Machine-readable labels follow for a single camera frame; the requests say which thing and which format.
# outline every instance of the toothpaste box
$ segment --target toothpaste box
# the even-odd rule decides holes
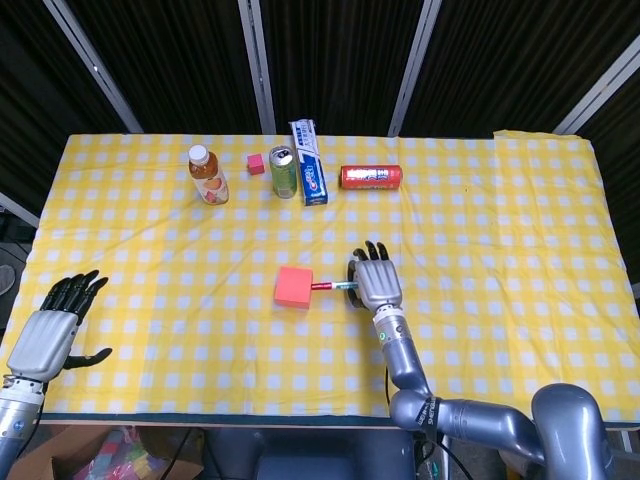
[[[318,153],[316,132],[313,120],[296,120],[291,122],[293,140],[298,153],[298,169],[304,204],[323,205],[329,200],[324,172]]]

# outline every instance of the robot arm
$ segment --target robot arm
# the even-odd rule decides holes
[[[91,283],[97,276],[94,270],[56,283],[27,320],[9,356],[11,374],[5,375],[0,390],[0,479],[7,477],[31,438],[49,381],[63,368],[95,365],[111,353],[105,348],[89,357],[69,355],[93,298],[108,281]]]
[[[574,385],[544,387],[533,399],[534,424],[506,405],[471,400],[443,400],[429,389],[411,332],[401,308],[402,290],[383,244],[366,242],[353,253],[348,277],[358,283],[349,298],[354,306],[374,312],[373,323],[394,385],[390,405],[400,428],[437,434],[519,455],[547,465],[547,478],[606,479],[612,464],[604,424],[593,397]]]

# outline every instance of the red can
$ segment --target red can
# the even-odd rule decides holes
[[[340,185],[346,190],[379,188],[395,190],[402,182],[398,165],[344,165],[340,167]]]

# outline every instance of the tablecloth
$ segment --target tablecloth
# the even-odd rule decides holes
[[[186,152],[203,143],[227,175],[205,205]],[[500,132],[494,140],[319,137],[326,206],[276,197],[246,157],[287,136],[74,135],[29,255],[0,357],[50,285],[109,277],[64,371],[59,413],[387,416],[371,315],[342,292],[308,311],[272,302],[281,265],[344,278],[354,247],[384,242],[432,389],[513,405],[565,381],[605,420],[640,420],[640,333],[589,142]],[[343,164],[400,164],[399,191],[343,191]]]

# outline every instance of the pink cube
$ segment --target pink cube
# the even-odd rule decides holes
[[[309,308],[313,271],[308,268],[280,267],[273,299],[285,307]]]
[[[258,175],[264,173],[264,163],[262,163],[262,154],[255,153],[247,157],[247,168],[251,175]]]

